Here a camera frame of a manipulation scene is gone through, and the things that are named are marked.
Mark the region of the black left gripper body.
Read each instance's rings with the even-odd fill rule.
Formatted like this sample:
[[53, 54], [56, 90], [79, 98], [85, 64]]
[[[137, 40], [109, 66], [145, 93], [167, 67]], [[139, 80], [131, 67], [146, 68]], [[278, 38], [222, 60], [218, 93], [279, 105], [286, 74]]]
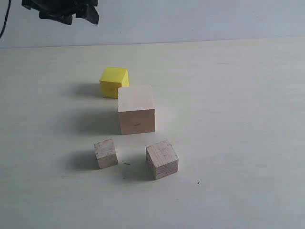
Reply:
[[27, 9], [43, 12], [77, 11], [85, 6], [98, 6], [98, 0], [22, 0], [21, 5]]

